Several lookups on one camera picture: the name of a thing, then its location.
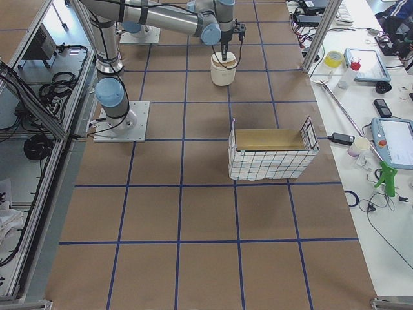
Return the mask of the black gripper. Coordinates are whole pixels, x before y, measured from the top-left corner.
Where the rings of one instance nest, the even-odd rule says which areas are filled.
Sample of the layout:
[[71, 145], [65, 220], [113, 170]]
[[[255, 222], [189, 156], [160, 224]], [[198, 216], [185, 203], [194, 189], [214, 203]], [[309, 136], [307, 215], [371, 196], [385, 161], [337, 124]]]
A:
[[237, 19], [232, 19], [231, 21], [221, 23], [221, 59], [222, 61], [227, 60], [228, 54], [228, 43], [232, 40], [233, 35], [238, 35], [240, 42], [243, 41], [246, 25], [240, 23]]

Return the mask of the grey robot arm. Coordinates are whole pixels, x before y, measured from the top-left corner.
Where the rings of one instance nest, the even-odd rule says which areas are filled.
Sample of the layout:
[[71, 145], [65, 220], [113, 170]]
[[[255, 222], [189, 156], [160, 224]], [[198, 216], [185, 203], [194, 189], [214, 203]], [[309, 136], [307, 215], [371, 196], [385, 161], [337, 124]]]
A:
[[82, 1], [92, 26], [98, 82], [97, 100], [110, 129], [134, 122], [125, 84], [123, 63], [117, 54], [116, 23], [151, 26], [198, 37], [205, 45], [221, 47], [227, 59], [228, 44], [237, 34], [242, 40], [246, 26], [234, 17], [234, 1], [189, 1], [186, 7], [155, 1]]
[[137, 38], [148, 37], [152, 32], [152, 28], [150, 26], [145, 26], [133, 21], [123, 21], [121, 26], [125, 32], [128, 32]]

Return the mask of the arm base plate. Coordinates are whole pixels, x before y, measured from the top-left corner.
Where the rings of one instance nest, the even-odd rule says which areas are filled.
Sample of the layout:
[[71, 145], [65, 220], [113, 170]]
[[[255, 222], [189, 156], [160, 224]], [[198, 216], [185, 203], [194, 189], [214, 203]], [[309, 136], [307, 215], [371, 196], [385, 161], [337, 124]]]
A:
[[96, 143], [126, 143], [144, 142], [150, 110], [149, 101], [131, 101], [130, 111], [124, 121], [122, 118], [107, 118], [103, 108], [100, 110], [100, 118], [106, 120], [97, 124], [97, 134], [93, 141]]
[[121, 45], [151, 45], [158, 44], [161, 29], [152, 26], [141, 26], [138, 29], [124, 29], [121, 34]]

